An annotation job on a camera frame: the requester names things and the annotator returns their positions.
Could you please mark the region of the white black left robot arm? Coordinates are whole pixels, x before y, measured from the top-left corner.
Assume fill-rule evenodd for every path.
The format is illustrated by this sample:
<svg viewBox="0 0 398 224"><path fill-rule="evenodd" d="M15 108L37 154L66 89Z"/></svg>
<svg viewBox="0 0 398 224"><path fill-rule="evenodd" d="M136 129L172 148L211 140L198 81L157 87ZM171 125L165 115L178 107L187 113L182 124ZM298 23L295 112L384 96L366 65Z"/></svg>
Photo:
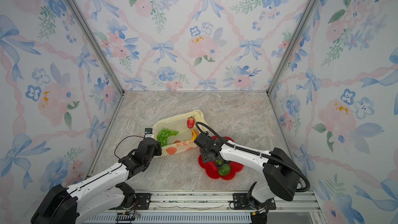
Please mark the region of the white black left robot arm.
<svg viewBox="0 0 398 224"><path fill-rule="evenodd" d="M144 138L137 149L110 168L68 187L52 187L31 218L31 223L82 224L115 207L133 208L138 200L127 180L144 172L152 159L161 154L160 142Z"/></svg>

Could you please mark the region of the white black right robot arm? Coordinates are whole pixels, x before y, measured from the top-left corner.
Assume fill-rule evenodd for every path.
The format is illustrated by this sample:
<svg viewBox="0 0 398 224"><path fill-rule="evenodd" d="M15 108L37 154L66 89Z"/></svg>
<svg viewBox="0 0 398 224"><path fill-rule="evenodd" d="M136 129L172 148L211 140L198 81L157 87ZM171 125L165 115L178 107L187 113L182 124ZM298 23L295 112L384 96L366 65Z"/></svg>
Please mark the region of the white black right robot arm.
<svg viewBox="0 0 398 224"><path fill-rule="evenodd" d="M217 160L236 162L264 175L265 182L254 183L247 193L248 202L253 208L260 208L261 204L275 197L293 200L301 171L283 150L254 150L226 138L213 139L207 132L200 133L194 143L200 148L204 163Z"/></svg>

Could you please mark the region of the pale yellow plastic bag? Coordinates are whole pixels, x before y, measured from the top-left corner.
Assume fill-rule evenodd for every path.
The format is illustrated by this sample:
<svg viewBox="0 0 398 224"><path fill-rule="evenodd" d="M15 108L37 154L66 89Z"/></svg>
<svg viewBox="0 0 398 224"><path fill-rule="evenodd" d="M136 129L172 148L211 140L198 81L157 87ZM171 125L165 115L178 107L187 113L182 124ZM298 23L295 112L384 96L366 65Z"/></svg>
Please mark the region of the pale yellow plastic bag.
<svg viewBox="0 0 398 224"><path fill-rule="evenodd" d="M173 156L197 148L194 141L190 141L190 139L192 138L192 130L198 130L198 128L194 126L192 129L189 129L187 127L187 119L189 117L193 117L195 119L195 124L197 122L206 122L204 120L204 114L200 110L194 110L185 114L159 120L152 126L153 135L156 140L157 135L163 128L179 132L176 136L172 136L168 139L167 146L162 147L163 157Z"/></svg>

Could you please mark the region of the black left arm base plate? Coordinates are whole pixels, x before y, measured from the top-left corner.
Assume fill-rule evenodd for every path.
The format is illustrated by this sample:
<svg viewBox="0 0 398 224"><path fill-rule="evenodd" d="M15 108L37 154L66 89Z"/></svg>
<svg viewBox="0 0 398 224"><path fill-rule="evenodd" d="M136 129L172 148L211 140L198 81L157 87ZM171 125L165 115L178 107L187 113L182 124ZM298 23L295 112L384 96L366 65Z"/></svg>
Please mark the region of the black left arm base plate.
<svg viewBox="0 0 398 224"><path fill-rule="evenodd" d="M123 210L123 211L132 211L132 210L149 210L149 204L151 202L150 193L135 193L130 194L129 196L124 197L121 205L111 208L111 210Z"/></svg>

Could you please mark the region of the dark green avocado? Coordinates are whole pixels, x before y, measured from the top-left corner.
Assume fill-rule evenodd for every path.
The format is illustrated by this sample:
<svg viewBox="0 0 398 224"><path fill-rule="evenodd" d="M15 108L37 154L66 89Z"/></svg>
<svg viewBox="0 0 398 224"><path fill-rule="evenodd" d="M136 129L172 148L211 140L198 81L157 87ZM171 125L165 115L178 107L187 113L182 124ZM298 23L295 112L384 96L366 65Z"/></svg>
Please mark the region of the dark green avocado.
<svg viewBox="0 0 398 224"><path fill-rule="evenodd" d="M224 163L222 166L218 167L218 174L220 176L227 176L231 173L231 167L228 163Z"/></svg>

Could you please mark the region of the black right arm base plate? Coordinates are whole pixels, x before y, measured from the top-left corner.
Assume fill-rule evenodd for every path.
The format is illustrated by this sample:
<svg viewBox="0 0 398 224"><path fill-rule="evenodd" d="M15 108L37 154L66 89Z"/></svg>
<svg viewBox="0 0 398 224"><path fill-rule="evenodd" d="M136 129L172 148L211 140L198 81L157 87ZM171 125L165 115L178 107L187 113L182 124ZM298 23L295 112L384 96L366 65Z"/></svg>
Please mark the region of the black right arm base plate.
<svg viewBox="0 0 398 224"><path fill-rule="evenodd" d="M234 193L232 197L233 200L230 202L230 208L233 210L276 210L276 204L274 199L270 199L264 203L260 203L255 199L248 198L247 193Z"/></svg>

